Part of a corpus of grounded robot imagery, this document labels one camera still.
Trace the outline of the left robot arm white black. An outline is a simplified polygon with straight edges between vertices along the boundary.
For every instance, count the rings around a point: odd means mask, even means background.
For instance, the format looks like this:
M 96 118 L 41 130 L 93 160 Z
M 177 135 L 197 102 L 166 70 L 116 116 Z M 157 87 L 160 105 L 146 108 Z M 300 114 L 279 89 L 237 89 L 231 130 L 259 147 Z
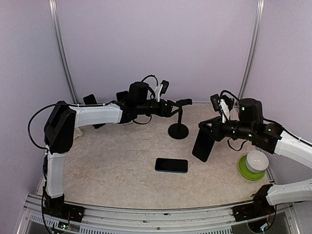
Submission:
M 64 202 L 63 171 L 67 153 L 73 146 L 75 130 L 88 125 L 125 124 L 139 115 L 172 117 L 178 115 L 181 124 L 182 101 L 164 100 L 169 84 L 163 81 L 152 89 L 143 81 L 132 83 L 129 90 L 118 92 L 116 100 L 108 103 L 69 104 L 58 101 L 43 128 L 45 151 L 43 161 L 44 186 L 42 209 L 47 214 L 65 216 L 69 209 Z

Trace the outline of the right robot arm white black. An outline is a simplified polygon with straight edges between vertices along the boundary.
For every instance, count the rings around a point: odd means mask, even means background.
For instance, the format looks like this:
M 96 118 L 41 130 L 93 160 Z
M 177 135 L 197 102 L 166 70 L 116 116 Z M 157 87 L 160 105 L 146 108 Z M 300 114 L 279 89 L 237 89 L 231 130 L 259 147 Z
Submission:
M 193 156 L 206 162 L 214 143 L 228 139 L 243 139 L 263 151 L 290 158 L 307 167 L 312 166 L 312 145 L 292 134 L 281 124 L 263 117 L 262 103 L 253 98 L 237 101 L 238 119 L 230 119 L 234 100 L 226 95 L 211 96 L 211 102 L 220 116 L 199 123 L 199 132 L 192 150 Z M 265 185 L 258 190 L 258 198 L 249 206 L 253 216 L 260 216 L 268 209 L 288 202 L 302 202 L 312 198 L 311 179 L 284 185 Z

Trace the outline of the black phone silver case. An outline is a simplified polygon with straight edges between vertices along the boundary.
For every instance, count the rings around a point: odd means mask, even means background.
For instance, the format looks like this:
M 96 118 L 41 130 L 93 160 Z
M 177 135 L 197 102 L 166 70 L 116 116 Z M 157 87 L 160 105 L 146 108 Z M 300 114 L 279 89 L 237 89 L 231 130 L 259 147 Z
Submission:
M 85 97 L 83 98 L 83 103 L 84 103 L 85 105 L 97 105 L 97 104 L 98 104 L 98 102 L 97 102 L 97 100 L 96 100 L 94 94 L 90 94 L 90 95 L 88 95 L 88 96 L 85 96 Z

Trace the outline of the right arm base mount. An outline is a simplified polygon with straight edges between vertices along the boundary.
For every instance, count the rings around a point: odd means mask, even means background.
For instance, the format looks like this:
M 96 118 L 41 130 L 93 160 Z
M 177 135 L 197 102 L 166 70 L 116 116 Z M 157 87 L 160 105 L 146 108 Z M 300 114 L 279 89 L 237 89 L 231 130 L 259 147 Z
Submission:
M 234 206 L 232 208 L 236 222 L 263 217 L 275 212 L 275 206 L 257 207 L 253 203 Z

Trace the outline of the clear phone case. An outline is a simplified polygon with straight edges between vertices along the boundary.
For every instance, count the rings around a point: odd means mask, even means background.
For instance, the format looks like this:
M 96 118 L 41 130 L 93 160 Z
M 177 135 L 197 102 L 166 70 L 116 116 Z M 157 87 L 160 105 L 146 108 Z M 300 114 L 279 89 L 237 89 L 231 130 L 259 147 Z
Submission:
M 128 91 L 122 91 L 116 93 L 117 102 L 121 102 L 124 100 L 124 98 L 129 94 Z

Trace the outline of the black folding phone stand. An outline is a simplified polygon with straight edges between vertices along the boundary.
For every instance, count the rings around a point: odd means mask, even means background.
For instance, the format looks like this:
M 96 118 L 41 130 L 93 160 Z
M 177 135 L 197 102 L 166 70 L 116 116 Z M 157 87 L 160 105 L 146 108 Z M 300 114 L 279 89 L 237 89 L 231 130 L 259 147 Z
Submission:
M 93 127 L 94 127 L 95 129 L 98 129 L 98 128 L 104 126 L 104 125 L 105 125 L 105 123 L 104 123 L 104 124 L 94 124 Z

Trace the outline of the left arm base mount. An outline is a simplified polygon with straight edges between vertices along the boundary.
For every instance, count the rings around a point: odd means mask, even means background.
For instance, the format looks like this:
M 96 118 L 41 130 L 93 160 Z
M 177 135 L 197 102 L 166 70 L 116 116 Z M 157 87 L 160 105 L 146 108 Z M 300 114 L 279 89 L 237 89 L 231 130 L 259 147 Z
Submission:
M 82 206 L 71 205 L 64 203 L 60 208 L 43 207 L 43 213 L 50 215 L 51 217 L 57 217 L 67 221 L 73 221 L 81 223 L 84 216 L 85 208 Z

